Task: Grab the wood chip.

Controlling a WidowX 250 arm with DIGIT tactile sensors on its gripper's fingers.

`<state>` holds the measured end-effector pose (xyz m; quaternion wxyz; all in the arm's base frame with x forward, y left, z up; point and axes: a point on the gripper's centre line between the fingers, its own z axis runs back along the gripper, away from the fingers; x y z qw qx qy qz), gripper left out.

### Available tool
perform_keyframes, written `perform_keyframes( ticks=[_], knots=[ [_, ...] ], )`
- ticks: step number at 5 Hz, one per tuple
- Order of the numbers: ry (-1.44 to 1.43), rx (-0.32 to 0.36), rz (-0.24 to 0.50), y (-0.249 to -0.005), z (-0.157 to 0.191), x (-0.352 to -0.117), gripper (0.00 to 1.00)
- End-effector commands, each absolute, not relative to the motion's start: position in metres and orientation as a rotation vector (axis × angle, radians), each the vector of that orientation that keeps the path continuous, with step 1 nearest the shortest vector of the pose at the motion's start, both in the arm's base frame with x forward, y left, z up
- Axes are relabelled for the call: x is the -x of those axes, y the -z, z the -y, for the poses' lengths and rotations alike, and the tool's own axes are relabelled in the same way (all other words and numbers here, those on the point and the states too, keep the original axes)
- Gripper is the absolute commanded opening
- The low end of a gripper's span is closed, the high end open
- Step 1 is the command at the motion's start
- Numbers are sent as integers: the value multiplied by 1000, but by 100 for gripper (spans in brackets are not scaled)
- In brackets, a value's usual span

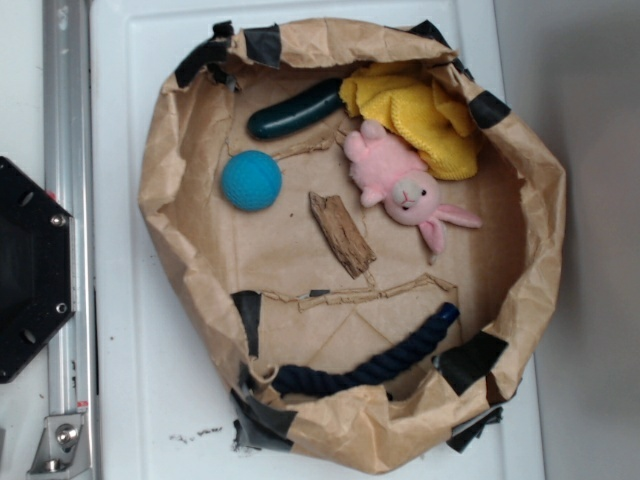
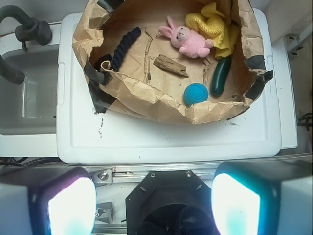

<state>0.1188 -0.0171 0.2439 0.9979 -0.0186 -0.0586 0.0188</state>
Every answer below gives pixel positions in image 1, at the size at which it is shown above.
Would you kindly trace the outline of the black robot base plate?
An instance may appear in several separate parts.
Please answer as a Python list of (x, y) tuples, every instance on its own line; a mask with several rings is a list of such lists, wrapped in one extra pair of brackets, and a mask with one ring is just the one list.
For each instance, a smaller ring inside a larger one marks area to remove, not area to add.
[(74, 313), (73, 217), (1, 159), (1, 382), (12, 382)]

